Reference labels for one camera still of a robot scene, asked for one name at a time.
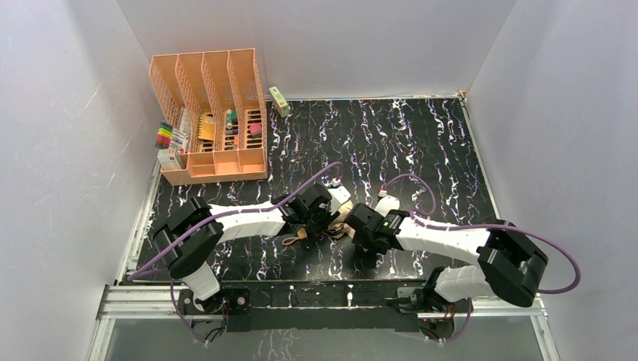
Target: white wall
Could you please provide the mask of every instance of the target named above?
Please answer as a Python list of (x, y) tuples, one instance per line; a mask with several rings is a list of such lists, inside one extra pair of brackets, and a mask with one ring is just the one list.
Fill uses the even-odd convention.
[[(519, 0), (469, 91), (503, 217), (580, 261), (544, 298), (563, 359), (636, 359), (638, 3)], [(570, 282), (552, 252), (544, 287)]]
[(289, 99), (468, 89), (515, 0), (119, 0), (146, 55), (255, 47)]
[(0, 6), (0, 359), (87, 357), (161, 112), (115, 0)]

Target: cable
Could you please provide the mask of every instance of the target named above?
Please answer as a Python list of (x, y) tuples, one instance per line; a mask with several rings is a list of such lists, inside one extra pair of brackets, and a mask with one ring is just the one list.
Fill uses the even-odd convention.
[(459, 329), (459, 332), (450, 336), (450, 338), (444, 338), (443, 339), (444, 342), (454, 341), (457, 338), (459, 338), (459, 336), (463, 332), (465, 332), (465, 330), (467, 329), (467, 325), (469, 325), (469, 316), (472, 314), (472, 311), (474, 311), (474, 306), (472, 305), (472, 299), (467, 299), (467, 316), (465, 316), (465, 322), (463, 322), (463, 325)]
[(181, 312), (179, 311), (178, 303), (175, 301), (175, 294), (173, 294), (174, 285), (175, 285), (175, 280), (171, 280), (171, 288), (170, 288), (171, 302), (173, 302), (173, 307), (175, 307), (175, 313), (180, 317), (181, 322), (184, 324), (184, 326), (186, 326), (186, 328), (190, 331), (190, 333), (193, 334), (193, 336), (195, 337), (197, 341), (202, 342), (203, 344), (207, 344), (208, 341), (206, 341), (206, 338), (200, 335), (199, 332), (195, 331), (195, 329), (193, 329), (193, 327), (190, 326), (188, 321), (186, 321), (186, 317), (184, 317), (184, 315), (181, 314)]
[(206, 334), (206, 339), (208, 340), (209, 337), (211, 337), (211, 335), (213, 334), (213, 332), (217, 331), (217, 333), (220, 332), (220, 330), (222, 330), (223, 327), (217, 327), (216, 329), (212, 329), (208, 334)]
[(539, 241), (553, 247), (555, 250), (557, 250), (558, 252), (561, 252), (563, 254), (563, 256), (565, 256), (565, 258), (567, 258), (568, 261), (570, 261), (570, 263), (572, 264), (572, 267), (574, 268), (574, 281), (572, 281), (572, 283), (569, 286), (563, 287), (563, 288), (558, 288), (556, 290), (538, 290), (538, 293), (544, 293), (544, 294), (548, 294), (548, 295), (557, 295), (557, 294), (561, 294), (561, 293), (565, 293), (565, 292), (569, 292), (573, 289), (576, 288), (576, 286), (579, 285), (580, 280), (581, 280), (581, 272), (580, 272), (580, 267), (578, 265), (578, 263), (576, 262), (576, 260), (574, 259), (574, 257), (569, 254), (569, 252), (567, 252), (567, 250), (565, 250), (564, 248), (562, 248), (559, 244), (556, 244), (555, 242), (553, 242), (550, 239), (547, 239), (545, 236), (543, 235), (539, 235), (538, 233), (535, 232), (531, 232), (531, 231), (526, 231), (524, 229), (520, 229), (518, 227), (514, 227), (514, 226), (505, 226), (503, 224), (470, 224), (467, 226), (452, 226), (452, 227), (447, 227), (447, 226), (434, 226), (431, 224), (426, 225), (425, 223), (423, 223), (421, 220), (419, 220), (417, 217), (414, 216), (414, 211), (412, 211), (410, 213), (410, 216), (412, 217), (413, 220), (415, 220), (415, 222), (420, 225), (420, 226), (424, 226), (428, 229), (434, 229), (436, 231), (463, 231), (463, 230), (468, 230), (468, 229), (502, 229), (502, 230), (506, 230), (506, 231), (510, 231), (510, 232), (517, 232), (520, 233), (522, 235), (526, 235), (529, 237), (533, 237), (538, 239)]
[(436, 211), (436, 198), (434, 197), (434, 192), (432, 191), (432, 188), (430, 188), (430, 186), (427, 183), (425, 183), (425, 180), (420, 179), (414, 174), (399, 174), (396, 177), (390, 179), (390, 181), (385, 183), (383, 186), (381, 186), (381, 189), (386, 190), (389, 186), (396, 183), (401, 178), (411, 178), (411, 179), (414, 179), (415, 181), (418, 181), (421, 184), (421, 186), (423, 186), (423, 188), (425, 188), (427, 192), (430, 194), (430, 198), (432, 199), (432, 209), (426, 213), (416, 208), (415, 212), (421, 217), (427, 217), (434, 214), (434, 211)]
[(138, 275), (137, 278), (142, 278), (142, 277), (147, 277), (147, 276), (152, 276), (152, 275), (158, 275), (158, 274), (163, 274), (163, 273), (169, 273), (169, 270), (166, 269), (166, 268), (150, 269), (148, 271), (140, 272), (140, 274)]
[(146, 264), (144, 264), (142, 267), (138, 268), (137, 271), (133, 272), (133, 274), (130, 275), (129, 277), (127, 277), (126, 279), (128, 279), (129, 281), (132, 281), (132, 280), (135, 280), (136, 278), (139, 278), (140, 275), (144, 274), (144, 271), (147, 271), (153, 264), (155, 264), (157, 261), (162, 259), (162, 257), (164, 257), (166, 254), (168, 254), (173, 248), (177, 247), (178, 244), (180, 244), (186, 238), (190, 237), (190, 235), (192, 235), (195, 231), (197, 231), (197, 229), (202, 228), (203, 226), (209, 224), (213, 220), (216, 220), (217, 218), (220, 218), (220, 217), (226, 217), (226, 216), (230, 216), (230, 215), (233, 215), (233, 214), (239, 214), (239, 213), (261, 213), (261, 212), (270, 212), (272, 210), (275, 210), (275, 209), (281, 207), (282, 205), (288, 203), (288, 201), (290, 201), (297, 194), (299, 194), (301, 191), (303, 191), (307, 186), (312, 184), (312, 182), (314, 182), (315, 179), (319, 178), (319, 176), (322, 175), (323, 173), (325, 173), (328, 169), (330, 169), (332, 167), (335, 167), (337, 165), (339, 166), (339, 173), (337, 175), (337, 179), (341, 180), (341, 178), (343, 176), (343, 163), (341, 163), (341, 162), (332, 162), (329, 165), (326, 165), (326, 167), (321, 169), (319, 172), (315, 173), (304, 184), (302, 184), (299, 188), (297, 188), (294, 192), (292, 192), (288, 197), (284, 198), (283, 200), (281, 200), (276, 205), (273, 205), (273, 206), (267, 207), (267, 208), (249, 208), (249, 209), (243, 209), (241, 211), (240, 210), (225, 211), (225, 212), (221, 212), (221, 213), (218, 213), (218, 214), (215, 214), (215, 215), (212, 215), (210, 217), (205, 218), (201, 222), (197, 223), (195, 226), (190, 227), (186, 232), (184, 232), (177, 239), (175, 239), (173, 241), (173, 243), (171, 243), (168, 247), (164, 248), (155, 257), (153, 257), (153, 259), (151, 259), (150, 261), (146, 262)]

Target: small box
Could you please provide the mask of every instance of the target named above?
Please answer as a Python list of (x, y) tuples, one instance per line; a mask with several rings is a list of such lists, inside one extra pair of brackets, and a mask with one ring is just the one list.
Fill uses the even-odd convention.
[(284, 96), (279, 92), (276, 86), (269, 88), (270, 96), (272, 97), (272, 102), (275, 103), (275, 107), (277, 108), (277, 112), (281, 117), (287, 117), (290, 115), (290, 106)]
[(160, 149), (159, 152), (157, 152), (157, 160), (165, 171), (184, 169), (184, 162), (181, 160), (180, 151), (175, 147)]

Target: brown object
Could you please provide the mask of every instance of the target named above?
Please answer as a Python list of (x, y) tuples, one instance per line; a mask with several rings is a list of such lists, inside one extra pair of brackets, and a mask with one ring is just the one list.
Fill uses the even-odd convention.
[[(154, 56), (150, 80), (168, 124), (180, 128), (185, 108), (193, 131), (190, 152), (182, 154), (186, 169), (161, 170), (173, 186), (266, 178), (266, 132), (248, 148), (248, 123), (266, 128), (266, 103), (254, 49)], [(237, 110), (237, 135), (225, 135), (226, 110)], [(215, 142), (197, 138), (203, 114), (215, 121)], [(237, 149), (224, 150), (225, 137)]]

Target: purple cable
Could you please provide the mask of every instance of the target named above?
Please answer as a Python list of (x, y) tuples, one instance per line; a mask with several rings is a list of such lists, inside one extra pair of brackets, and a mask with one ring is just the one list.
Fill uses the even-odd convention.
[(427, 213), (425, 213), (425, 212), (419, 210), (418, 208), (416, 208), (415, 212), (421, 217), (427, 217), (427, 216), (431, 216), (432, 214), (434, 214), (434, 211), (436, 211), (436, 199), (434, 198), (434, 192), (432, 192), (432, 188), (430, 188), (430, 186), (427, 185), (427, 183), (425, 183), (425, 180), (420, 179), (419, 177), (417, 177), (414, 174), (399, 174), (396, 177), (390, 179), (390, 181), (385, 183), (383, 186), (381, 186), (381, 188), (383, 190), (387, 190), (387, 187), (391, 186), (392, 184), (395, 184), (401, 178), (412, 178), (412, 179), (414, 179), (415, 181), (419, 182), (421, 184), (421, 186), (423, 186), (423, 188), (425, 188), (427, 190), (427, 192), (430, 194), (430, 198), (432, 199), (432, 210), (427, 212)]
[(465, 332), (465, 329), (467, 328), (467, 325), (469, 325), (469, 316), (472, 314), (473, 311), (474, 311), (474, 306), (472, 305), (472, 299), (467, 299), (467, 316), (465, 316), (465, 322), (463, 322), (463, 325), (459, 329), (459, 332), (457, 332), (456, 334), (450, 336), (450, 338), (446, 338), (445, 342), (454, 341), (463, 332)]
[(148, 271), (140, 272), (140, 274), (138, 275), (138, 278), (158, 275), (160, 273), (169, 273), (169, 270), (166, 268), (150, 269)]
[(153, 257), (153, 259), (151, 259), (150, 261), (146, 262), (146, 264), (144, 264), (142, 267), (138, 268), (137, 271), (133, 272), (133, 274), (130, 275), (129, 277), (127, 277), (126, 279), (129, 280), (129, 281), (132, 281), (132, 280), (135, 280), (136, 278), (139, 278), (140, 275), (144, 274), (144, 272), (147, 271), (153, 264), (155, 264), (155, 262), (157, 262), (160, 259), (162, 259), (162, 257), (164, 257), (166, 254), (168, 254), (173, 248), (177, 247), (177, 245), (180, 244), (183, 240), (185, 240), (186, 238), (190, 237), (190, 235), (192, 235), (197, 229), (202, 228), (203, 226), (209, 224), (213, 220), (216, 220), (217, 218), (220, 218), (220, 217), (230, 216), (230, 215), (233, 215), (233, 214), (270, 212), (270, 211), (272, 211), (274, 209), (277, 209), (277, 208), (281, 207), (282, 205), (288, 203), (288, 201), (290, 201), (292, 198), (294, 198), (297, 194), (299, 194), (307, 186), (312, 184), (312, 182), (314, 182), (315, 179), (319, 178), (319, 176), (322, 175), (323, 173), (325, 173), (328, 169), (330, 169), (330, 168), (332, 168), (334, 166), (337, 166), (337, 165), (339, 165), (339, 174), (337, 175), (337, 179), (341, 180), (342, 175), (343, 175), (343, 163), (341, 163), (341, 162), (332, 162), (329, 165), (326, 165), (326, 167), (321, 169), (319, 172), (315, 173), (304, 184), (302, 184), (299, 188), (297, 188), (294, 192), (292, 192), (288, 197), (284, 198), (281, 202), (277, 203), (276, 205), (273, 205), (273, 206), (267, 207), (267, 208), (244, 209), (241, 212), (239, 210), (225, 211), (225, 212), (221, 212), (219, 214), (215, 214), (215, 215), (212, 215), (210, 217), (205, 218), (201, 222), (197, 223), (195, 226), (190, 227), (186, 232), (184, 232), (184, 234), (182, 234), (176, 240), (174, 240), (173, 243), (171, 243), (167, 248), (164, 248), (161, 252), (159, 252), (157, 254), (157, 256)]
[(195, 329), (193, 327), (190, 326), (190, 323), (188, 323), (188, 321), (186, 321), (186, 317), (184, 317), (183, 314), (181, 314), (181, 312), (179, 311), (179, 307), (178, 307), (178, 303), (175, 301), (175, 294), (173, 294), (173, 286), (175, 285), (175, 280), (171, 280), (171, 302), (173, 302), (173, 307), (175, 307), (175, 313), (180, 317), (181, 322), (184, 324), (184, 326), (186, 326), (186, 328), (188, 328), (188, 330), (190, 331), (190, 333), (193, 334), (193, 336), (195, 337), (195, 339), (197, 341), (202, 342), (203, 344), (208, 343), (208, 341), (206, 340), (206, 338), (204, 338), (204, 336), (200, 335), (197, 331), (195, 331)]
[(563, 254), (563, 256), (565, 256), (565, 258), (567, 258), (568, 261), (570, 261), (570, 263), (572, 264), (572, 267), (574, 268), (574, 281), (563, 288), (559, 288), (556, 290), (538, 290), (538, 293), (544, 293), (546, 295), (557, 295), (560, 293), (565, 293), (565, 292), (569, 292), (573, 289), (576, 288), (576, 286), (579, 285), (580, 283), (580, 279), (581, 279), (581, 272), (580, 272), (580, 267), (578, 266), (578, 263), (576, 262), (576, 260), (574, 259), (574, 257), (569, 254), (567, 252), (567, 250), (565, 250), (564, 248), (562, 248), (559, 244), (554, 243), (553, 241), (545, 238), (543, 235), (539, 235), (538, 233), (535, 232), (530, 232), (530, 231), (526, 231), (524, 229), (520, 229), (517, 227), (513, 227), (513, 226), (505, 226), (502, 224), (469, 224), (467, 226), (452, 226), (452, 227), (447, 227), (447, 226), (434, 226), (434, 225), (426, 225), (425, 223), (421, 222), (418, 218), (415, 217), (415, 211), (412, 211), (410, 213), (410, 215), (412, 216), (412, 219), (415, 220), (415, 222), (420, 225), (420, 226), (424, 226), (428, 229), (434, 229), (436, 231), (463, 231), (463, 230), (468, 230), (468, 229), (503, 229), (506, 231), (511, 231), (511, 232), (517, 232), (517, 233), (521, 233), (522, 235), (526, 235), (526, 236), (530, 236), (533, 238), (538, 239), (539, 241), (548, 244), (549, 246), (552, 246), (555, 250), (557, 250), (558, 252), (561, 252)]

